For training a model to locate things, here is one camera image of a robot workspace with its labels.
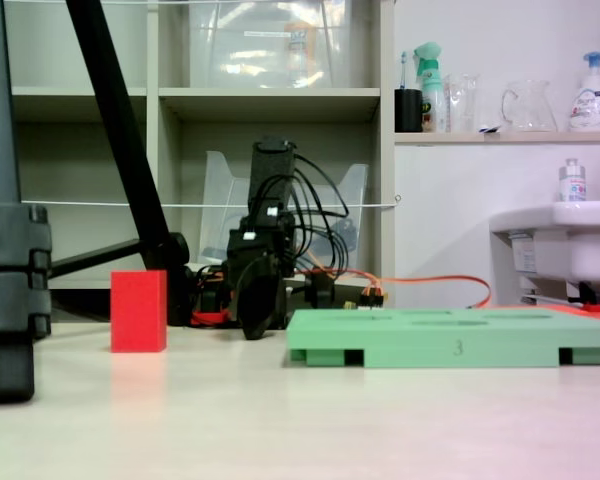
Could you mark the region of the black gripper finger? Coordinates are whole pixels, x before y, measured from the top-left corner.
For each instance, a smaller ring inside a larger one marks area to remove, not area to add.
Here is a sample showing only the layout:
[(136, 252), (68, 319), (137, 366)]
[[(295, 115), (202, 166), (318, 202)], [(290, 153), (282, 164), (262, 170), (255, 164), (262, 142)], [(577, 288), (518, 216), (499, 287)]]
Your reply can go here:
[(276, 299), (273, 314), (273, 329), (284, 330), (287, 325), (287, 295), (285, 277), (280, 262), (275, 262)]
[(273, 257), (261, 255), (245, 267), (237, 283), (238, 321), (247, 340), (258, 340), (269, 328), (275, 308)]

